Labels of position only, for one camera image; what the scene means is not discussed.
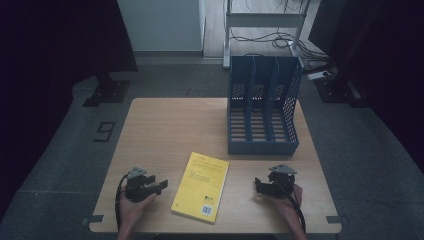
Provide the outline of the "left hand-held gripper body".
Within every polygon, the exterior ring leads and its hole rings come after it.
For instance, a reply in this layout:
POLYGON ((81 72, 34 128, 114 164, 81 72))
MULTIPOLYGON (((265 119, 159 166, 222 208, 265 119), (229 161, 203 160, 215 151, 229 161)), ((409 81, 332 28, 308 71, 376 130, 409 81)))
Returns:
POLYGON ((132 202, 140 202, 153 194, 151 184, 146 184, 147 171, 134 167, 127 176, 125 196, 132 202))

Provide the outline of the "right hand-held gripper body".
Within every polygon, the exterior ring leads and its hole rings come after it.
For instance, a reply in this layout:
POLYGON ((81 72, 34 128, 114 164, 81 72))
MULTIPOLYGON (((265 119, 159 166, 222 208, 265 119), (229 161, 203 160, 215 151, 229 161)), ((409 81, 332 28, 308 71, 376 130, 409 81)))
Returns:
POLYGON ((271 173, 268 175, 268 183, 265 183, 269 196, 285 198, 294 190, 295 175, 297 172, 291 167, 280 164, 270 167, 271 173))

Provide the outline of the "blue file rack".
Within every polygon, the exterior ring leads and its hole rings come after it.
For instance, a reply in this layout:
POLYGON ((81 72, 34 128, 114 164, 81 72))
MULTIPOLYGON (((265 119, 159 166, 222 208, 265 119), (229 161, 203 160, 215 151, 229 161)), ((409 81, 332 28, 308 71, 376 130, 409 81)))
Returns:
POLYGON ((227 133, 231 155, 292 155, 303 64, 298 57, 234 56, 230 61, 227 133))

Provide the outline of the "yellow book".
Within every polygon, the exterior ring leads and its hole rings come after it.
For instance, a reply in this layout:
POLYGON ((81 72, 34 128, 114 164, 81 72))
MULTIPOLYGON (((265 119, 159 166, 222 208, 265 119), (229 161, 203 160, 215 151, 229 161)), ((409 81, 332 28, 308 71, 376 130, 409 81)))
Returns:
POLYGON ((228 169, 228 161, 192 152, 171 211, 214 224, 228 169))

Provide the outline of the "person's left hand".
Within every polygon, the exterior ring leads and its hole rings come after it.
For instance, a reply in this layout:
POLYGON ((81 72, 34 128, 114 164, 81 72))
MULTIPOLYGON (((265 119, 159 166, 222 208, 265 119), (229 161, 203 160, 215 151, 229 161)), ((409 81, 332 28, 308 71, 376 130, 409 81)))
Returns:
POLYGON ((132 231, 136 224, 140 221, 145 209, 157 197, 156 193, 149 195, 140 202, 132 202, 128 200, 125 193, 120 194, 119 210, 120 210, 120 227, 119 232, 132 231))

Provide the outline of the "person's right hand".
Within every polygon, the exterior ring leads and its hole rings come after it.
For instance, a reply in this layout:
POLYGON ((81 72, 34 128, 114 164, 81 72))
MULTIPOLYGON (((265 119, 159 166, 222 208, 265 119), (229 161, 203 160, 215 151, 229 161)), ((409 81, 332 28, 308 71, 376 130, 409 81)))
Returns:
POLYGON ((294 206, 288 198, 284 198, 284 199, 272 198, 272 202, 275 205, 277 211, 287 222, 289 221, 294 221, 295 223, 300 222, 296 209, 300 208, 302 205, 302 193, 303 193, 303 189, 298 185, 294 185, 294 190, 291 194, 291 197, 293 198, 296 206, 294 206))

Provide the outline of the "black stand base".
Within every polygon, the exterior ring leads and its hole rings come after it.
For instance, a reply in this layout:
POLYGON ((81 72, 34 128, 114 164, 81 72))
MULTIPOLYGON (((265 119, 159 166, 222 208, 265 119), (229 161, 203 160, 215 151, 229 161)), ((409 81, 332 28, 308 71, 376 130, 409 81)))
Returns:
POLYGON ((98 107, 101 103, 122 103, 131 85, 129 80, 113 80, 108 72, 96 74, 98 85, 84 107, 98 107))
POLYGON ((359 107, 363 97, 354 84, 355 75, 346 71, 327 73, 314 81, 323 103, 347 103, 359 107))

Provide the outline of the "white power strip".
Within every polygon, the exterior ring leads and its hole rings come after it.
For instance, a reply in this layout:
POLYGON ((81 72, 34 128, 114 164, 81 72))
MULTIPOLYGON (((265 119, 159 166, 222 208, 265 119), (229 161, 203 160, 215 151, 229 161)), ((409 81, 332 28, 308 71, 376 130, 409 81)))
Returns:
POLYGON ((331 73, 328 71, 320 71, 320 72, 316 72, 316 73, 312 73, 312 74, 308 74, 308 80, 310 81, 314 81, 317 79, 322 79, 322 78, 326 78, 331 76, 331 73))

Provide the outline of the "white panel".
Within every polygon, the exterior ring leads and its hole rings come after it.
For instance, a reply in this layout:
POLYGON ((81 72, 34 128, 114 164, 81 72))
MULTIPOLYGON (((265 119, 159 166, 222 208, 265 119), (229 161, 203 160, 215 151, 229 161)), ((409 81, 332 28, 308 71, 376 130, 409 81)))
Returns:
POLYGON ((202 52, 205 0, 117 0, 136 52, 202 52))

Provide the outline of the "dark curtain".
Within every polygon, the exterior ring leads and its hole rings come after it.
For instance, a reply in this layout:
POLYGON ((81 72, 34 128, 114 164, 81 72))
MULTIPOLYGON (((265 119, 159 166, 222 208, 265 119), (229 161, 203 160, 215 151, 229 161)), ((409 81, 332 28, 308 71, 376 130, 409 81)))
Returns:
POLYGON ((75 84, 136 70, 118 0, 0 0, 0 220, 73 101, 75 84))
POLYGON ((308 39, 424 173, 424 0, 320 0, 308 39))

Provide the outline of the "white metal stand frame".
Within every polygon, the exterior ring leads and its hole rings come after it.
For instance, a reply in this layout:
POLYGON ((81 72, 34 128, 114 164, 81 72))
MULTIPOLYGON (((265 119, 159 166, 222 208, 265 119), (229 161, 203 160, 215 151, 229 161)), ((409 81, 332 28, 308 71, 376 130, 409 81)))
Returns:
POLYGON ((289 50, 295 57, 300 56, 300 35, 307 17, 311 0, 305 0, 300 13, 233 13, 232 0, 225 0, 224 29, 225 38, 223 45, 223 68, 230 67, 230 31, 235 28, 295 28, 293 40, 289 50))

